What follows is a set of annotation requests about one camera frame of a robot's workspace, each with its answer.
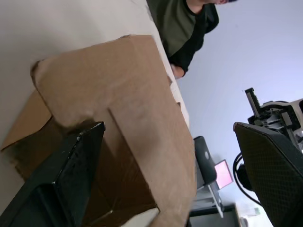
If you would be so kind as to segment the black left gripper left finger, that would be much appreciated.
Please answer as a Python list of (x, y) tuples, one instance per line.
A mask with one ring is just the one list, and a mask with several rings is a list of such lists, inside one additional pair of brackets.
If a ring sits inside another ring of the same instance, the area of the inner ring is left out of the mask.
[(104, 122), (65, 137), (0, 216), (2, 227), (79, 227), (91, 195)]

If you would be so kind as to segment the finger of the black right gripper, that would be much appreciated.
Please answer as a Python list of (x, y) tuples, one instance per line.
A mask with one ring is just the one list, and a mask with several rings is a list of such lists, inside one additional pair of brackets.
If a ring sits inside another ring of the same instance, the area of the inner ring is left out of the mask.
[(261, 107), (260, 107), (260, 103), (254, 93), (254, 89), (253, 88), (249, 88), (247, 90), (245, 90), (245, 93), (246, 93), (246, 97), (249, 101), (249, 104), (253, 110), (253, 113), (254, 113), (254, 116), (255, 117), (259, 117), (260, 116), (260, 110), (261, 110)]

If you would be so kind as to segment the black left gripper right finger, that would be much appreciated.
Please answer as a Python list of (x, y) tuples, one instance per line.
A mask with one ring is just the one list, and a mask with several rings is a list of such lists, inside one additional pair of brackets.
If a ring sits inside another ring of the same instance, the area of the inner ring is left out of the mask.
[(283, 134), (236, 122), (248, 179), (275, 227), (303, 225), (303, 153)]

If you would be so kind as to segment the person's bare hand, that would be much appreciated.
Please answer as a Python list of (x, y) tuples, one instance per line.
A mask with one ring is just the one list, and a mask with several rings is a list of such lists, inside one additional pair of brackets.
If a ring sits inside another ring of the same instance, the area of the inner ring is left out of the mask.
[(174, 64), (171, 64), (171, 69), (175, 79), (180, 79), (185, 75), (185, 72), (179, 66), (175, 66)]

